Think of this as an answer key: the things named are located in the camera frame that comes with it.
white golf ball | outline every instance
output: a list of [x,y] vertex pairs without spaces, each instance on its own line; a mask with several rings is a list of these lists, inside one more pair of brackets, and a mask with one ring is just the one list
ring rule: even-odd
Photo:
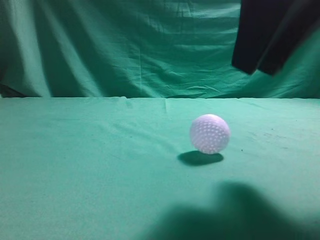
[[228,124],[213,114],[196,118],[190,128],[191,143],[204,154],[216,154],[225,149],[230,134]]

green tablecloth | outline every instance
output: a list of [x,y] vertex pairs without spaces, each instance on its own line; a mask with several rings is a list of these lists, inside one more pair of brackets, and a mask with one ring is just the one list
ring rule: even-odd
[[[2,98],[0,239],[319,239],[319,104]],[[190,144],[207,113],[221,155]]]

